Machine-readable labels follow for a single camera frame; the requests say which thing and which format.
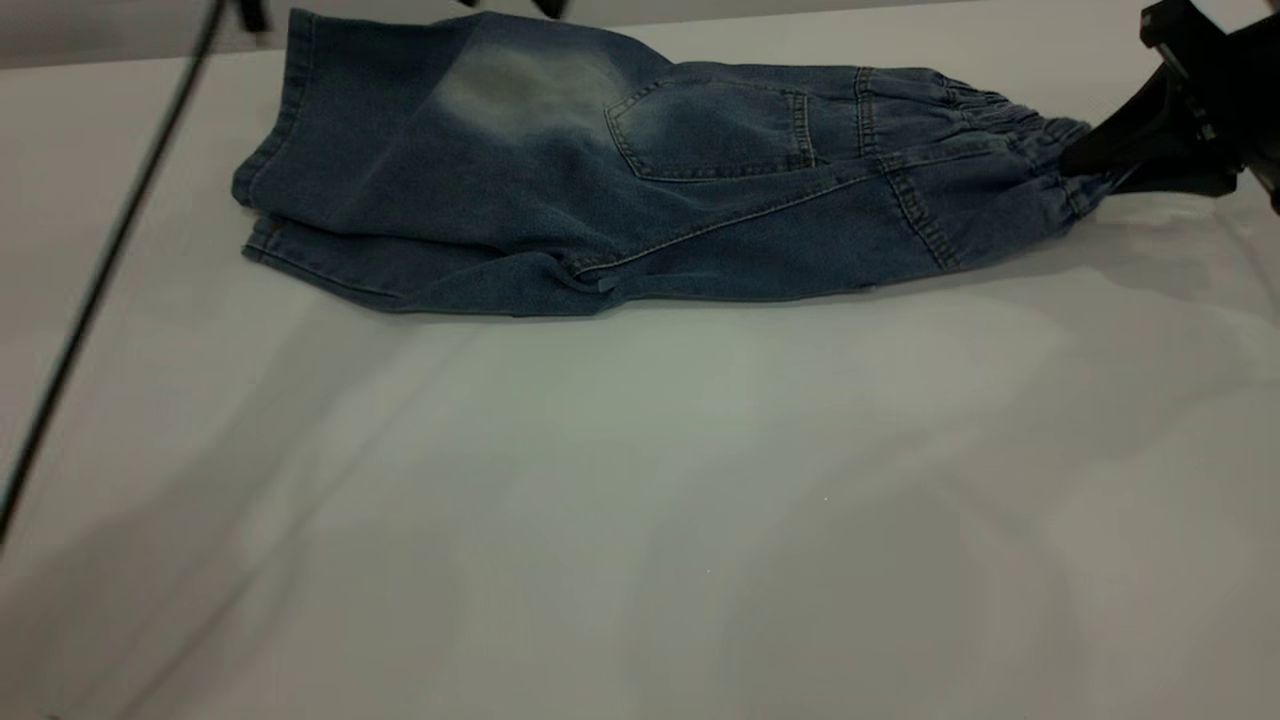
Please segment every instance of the seam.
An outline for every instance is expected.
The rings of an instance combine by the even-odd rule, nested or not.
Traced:
[[[854,86],[854,99],[858,101],[858,156],[874,155],[876,143],[876,102],[870,97],[872,68],[858,68]]]
[[[809,133],[809,96],[800,95],[800,142],[804,146],[800,154],[809,159],[809,167],[818,167],[818,150],[813,146],[813,135]]]
[[[270,258],[273,260],[278,260],[280,263],[284,263],[285,265],[289,265],[291,268],[297,268],[298,270],[302,270],[303,273],[314,275],[314,277],[316,277],[316,278],[319,278],[319,279],[321,279],[321,281],[324,281],[326,283],[335,284],[335,286],[338,286],[338,287],[340,287],[343,290],[349,290],[349,291],[353,291],[353,292],[365,292],[365,293],[369,293],[369,295],[376,295],[379,297],[390,297],[390,299],[394,299],[394,300],[403,300],[403,297],[401,297],[399,295],[394,295],[394,293],[385,292],[385,291],[381,291],[381,290],[372,290],[372,288],[367,288],[367,287],[360,287],[360,286],[356,286],[356,284],[349,284],[349,283],[344,283],[342,281],[337,281],[334,278],[330,278],[329,275],[323,274],[320,272],[316,272],[315,269],[308,268],[308,266],[306,266],[306,265],[303,265],[303,264],[301,264],[301,263],[298,263],[296,260],[291,260],[291,259],[280,255],[279,252],[273,252],[273,251],[268,250],[266,243],[264,243],[264,246],[260,247],[259,251],[262,255],[265,255],[265,256],[268,256],[268,258]]]
[[[315,67],[315,54],[316,54],[316,15],[312,13],[308,14],[307,18],[307,54],[305,64],[302,67],[303,69],[302,78],[300,81],[302,83],[302,90],[298,94],[298,106],[291,114],[288,124],[280,131],[282,140],[279,146],[276,146],[275,150],[271,150],[266,154],[266,156],[262,159],[262,164],[259,165],[257,169],[255,169],[248,178],[248,183],[246,184],[244,188],[244,197],[248,200],[250,205],[253,205],[253,188],[257,186],[259,178],[262,177],[262,173],[265,173],[266,169],[271,165],[271,163],[274,163],[275,159],[284,152],[284,149],[289,146],[289,141],[293,140],[293,129],[297,127],[298,118],[302,117],[302,110],[303,108],[306,108],[307,97],[310,97],[311,95],[310,92],[311,74]]]
[[[677,167],[664,167],[654,165],[640,159],[639,152],[636,152],[635,146],[627,138],[627,133],[622,129],[621,119],[631,111],[632,108],[640,104],[640,101],[652,95],[653,92],[668,86],[680,85],[727,85],[731,87],[744,87],[749,90],[763,90],[765,92],[777,92],[782,95],[786,102],[791,106],[791,123],[794,141],[799,146],[799,152],[796,156],[783,156],[769,160],[758,160],[754,163],[739,163],[736,165],[699,165],[695,168],[677,168]],[[813,147],[813,138],[809,135],[809,97],[797,90],[783,88],[765,85],[753,85],[745,82],[731,82],[721,79],[687,79],[687,81],[671,81],[660,79],[650,83],[644,90],[631,95],[630,97],[614,102],[604,109],[604,122],[609,128],[609,135],[613,138],[618,152],[631,167],[632,174],[643,179],[663,181],[663,182],[701,182],[707,179],[716,178],[745,178],[745,177],[759,177],[790,173],[803,168],[817,168],[818,158]]]
[[[924,210],[924,205],[920,202],[911,178],[908,177],[901,167],[891,168],[884,160],[881,160],[879,164],[890,188],[893,191],[893,196],[897,199],[899,209],[902,211],[902,218],[906,219],[908,227],[920,238],[920,242],[924,243],[929,255],[933,256],[933,261],[938,264],[938,268],[950,270],[955,266],[955,250],[952,250],[937,223]]]
[[[1066,179],[1062,177],[1062,173],[1051,173],[1051,174],[1052,174],[1053,182],[1057,184],[1059,190],[1061,190],[1062,195],[1066,196],[1066,204],[1071,206],[1071,214],[1075,215],[1076,220],[1083,219],[1084,218],[1084,213],[1080,210],[1079,199],[1075,196],[1074,192],[1071,192],[1071,188],[1068,187]]]
[[[835,192],[837,190],[841,190],[841,188],[849,187],[851,184],[856,184],[856,183],[872,179],[874,177],[876,177],[876,174],[867,174],[867,176],[859,176],[859,177],[852,178],[852,179],[837,182],[837,183],[832,184],[831,187],[824,187],[824,188],[818,190],[818,191],[810,191],[810,192],[806,192],[805,195],[801,195],[799,197],[787,199],[787,200],[785,200],[782,202],[778,202],[776,205],[771,205],[771,206],[768,206],[768,208],[765,208],[763,210],[756,210],[756,211],[753,211],[753,213],[746,213],[746,214],[742,214],[742,215],[736,215],[736,217],[721,220],[718,223],[713,223],[710,225],[705,225],[705,227],[698,228],[695,231],[687,232],[687,233],[685,233],[682,236],[675,237],[675,238],[668,240],[666,242],[660,242],[658,245],[646,247],[644,250],[640,250],[639,252],[634,252],[634,254],[627,255],[627,256],[621,258],[621,259],[616,259],[616,260],[581,260],[579,263],[575,263],[575,266],[570,272],[573,274],[573,277],[579,277],[582,273],[589,273],[591,270],[600,270],[600,269],[604,269],[604,268],[616,268],[618,265],[625,265],[627,263],[631,263],[634,260],[644,258],[645,255],[650,255],[650,254],[657,252],[659,250],[671,247],[672,245],[677,245],[677,243],[684,242],[686,240],[695,238],[695,237],[698,237],[700,234],[707,234],[709,232],[718,231],[718,229],[722,229],[722,228],[727,228],[730,225],[735,225],[737,223],[742,223],[742,222],[746,222],[746,220],[754,220],[755,218],[763,218],[764,215],[768,215],[771,213],[777,213],[778,210],[785,210],[787,208],[792,208],[795,205],[800,205],[800,204],[806,202],[809,200],[813,200],[815,197],[820,197],[823,195],[828,195],[828,193]]]

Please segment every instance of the white tabletop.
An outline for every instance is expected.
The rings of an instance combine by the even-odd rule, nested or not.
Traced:
[[[1144,4],[626,32],[1097,120],[1158,63]],[[179,70],[0,73],[6,457]],[[212,61],[138,228],[0,565],[0,716],[1280,707],[1280,220],[1252,179],[870,296],[392,318],[238,255],[230,174],[280,73]]]

